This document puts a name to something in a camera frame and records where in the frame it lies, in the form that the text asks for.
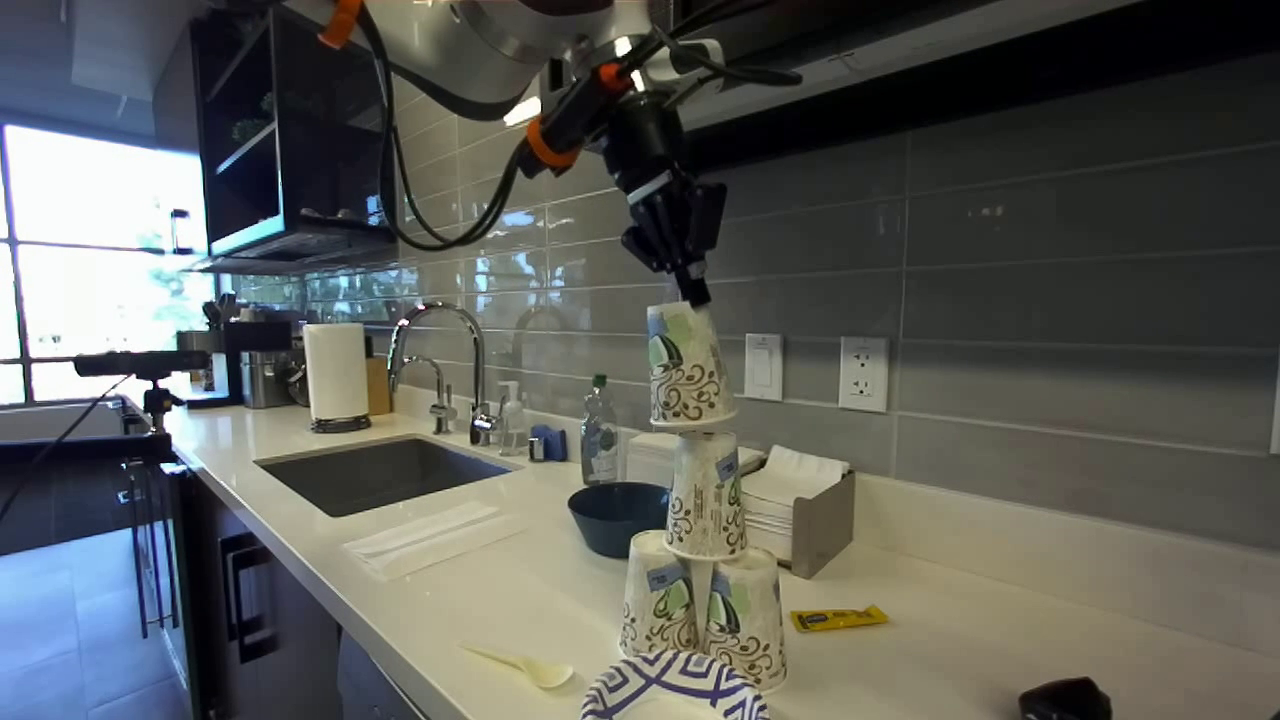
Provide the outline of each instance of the sink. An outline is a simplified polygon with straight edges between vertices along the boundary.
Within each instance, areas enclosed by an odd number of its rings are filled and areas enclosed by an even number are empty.
[[[452,450],[427,439],[384,439],[310,450],[288,460],[260,460],[260,467],[329,514],[355,514],[510,472],[504,463],[487,463],[480,455]]]

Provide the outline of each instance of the spoon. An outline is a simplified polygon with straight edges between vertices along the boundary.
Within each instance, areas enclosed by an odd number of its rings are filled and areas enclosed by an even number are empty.
[[[484,655],[493,665],[504,665],[510,670],[520,670],[528,674],[535,688],[545,692],[557,692],[563,688],[578,667],[572,665],[545,665],[545,658],[528,658],[528,655],[510,655],[510,653],[493,653],[493,648],[476,648],[476,642],[464,642],[471,655]]]

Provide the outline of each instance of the upper cabinet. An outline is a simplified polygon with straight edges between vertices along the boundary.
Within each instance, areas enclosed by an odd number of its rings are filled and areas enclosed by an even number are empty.
[[[211,10],[192,22],[192,48],[211,259],[317,267],[392,257],[372,54],[326,48],[317,22],[288,7]]]

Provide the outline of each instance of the bottle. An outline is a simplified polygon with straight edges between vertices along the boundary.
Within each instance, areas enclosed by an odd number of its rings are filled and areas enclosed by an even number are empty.
[[[504,379],[504,386],[500,386],[497,444],[500,444],[504,455],[523,455],[528,450],[528,411],[520,404],[520,379]]]
[[[607,409],[607,375],[598,372],[584,395],[584,436],[581,436],[581,467],[584,484],[611,484],[615,480],[615,425]]]

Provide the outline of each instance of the patterned cup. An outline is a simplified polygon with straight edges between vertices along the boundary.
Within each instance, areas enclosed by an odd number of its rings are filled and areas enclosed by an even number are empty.
[[[665,531],[635,531],[626,585],[626,653],[697,648],[697,598],[689,564]]]
[[[731,395],[709,309],[649,304],[649,425],[682,431],[723,418]]]
[[[682,431],[667,542],[689,559],[731,559],[747,548],[731,431]]]
[[[788,674],[784,596],[767,551],[718,564],[709,612],[699,618],[709,655],[766,688]]]

